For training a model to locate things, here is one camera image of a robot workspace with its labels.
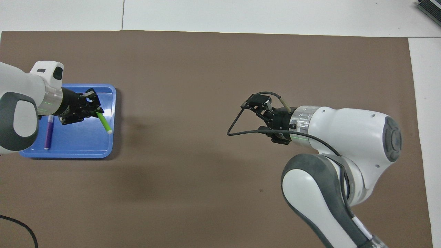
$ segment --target blue tray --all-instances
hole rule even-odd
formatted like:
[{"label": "blue tray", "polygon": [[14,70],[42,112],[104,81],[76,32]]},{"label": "blue tray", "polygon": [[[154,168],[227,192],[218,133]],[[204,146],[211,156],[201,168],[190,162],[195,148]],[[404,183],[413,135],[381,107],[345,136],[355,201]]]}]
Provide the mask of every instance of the blue tray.
[{"label": "blue tray", "polygon": [[[115,123],[116,89],[110,84],[63,84],[63,87],[77,93],[84,93],[94,88],[104,109],[104,117],[112,130]],[[49,150],[44,149],[48,117],[39,120],[37,140],[20,151],[26,158],[105,158],[113,147],[113,133],[108,134],[95,117],[84,119],[82,122],[61,125],[60,120],[54,117],[52,144]]]}]

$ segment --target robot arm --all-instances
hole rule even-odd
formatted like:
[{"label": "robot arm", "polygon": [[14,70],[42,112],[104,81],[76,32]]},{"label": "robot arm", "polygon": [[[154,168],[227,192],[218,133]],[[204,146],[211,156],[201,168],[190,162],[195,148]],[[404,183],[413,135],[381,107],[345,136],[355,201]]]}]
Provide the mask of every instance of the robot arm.
[{"label": "robot arm", "polygon": [[[283,108],[271,106],[271,94]],[[293,157],[282,173],[283,196],[291,209],[319,236],[336,248],[385,248],[352,213],[350,206],[366,200],[384,170],[401,151],[401,133],[389,116],[360,109],[288,107],[271,92],[251,95],[228,130],[228,135],[266,134],[274,143],[291,141],[319,154]],[[249,109],[266,127],[230,133],[241,113]]]},{"label": "robot arm", "polygon": [[39,61],[24,73],[0,63],[0,154],[31,146],[40,116],[59,116],[70,124],[104,112],[93,89],[77,94],[61,86],[63,69],[59,62]]}]

